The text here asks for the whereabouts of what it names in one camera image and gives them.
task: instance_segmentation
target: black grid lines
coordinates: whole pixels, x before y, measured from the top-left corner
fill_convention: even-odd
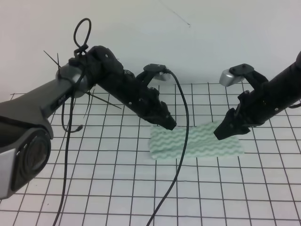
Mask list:
[[[183,84],[190,126],[222,120],[229,108],[236,107],[243,86]],[[158,88],[160,99],[178,126],[184,127],[185,110],[177,87]],[[101,89],[94,94],[123,107]],[[152,125],[128,108],[120,110],[93,100],[84,118],[85,101],[86,97],[76,99],[74,127],[84,124],[84,128],[71,137],[67,201],[57,226],[143,226],[173,180],[177,162],[150,157]],[[10,199],[0,202],[6,226],[22,222],[41,226],[55,218],[65,146],[60,114],[58,109],[49,119],[55,138],[47,166]],[[245,149],[239,157],[184,159],[178,182],[152,225],[300,225],[300,121],[300,109],[288,109],[239,136]]]

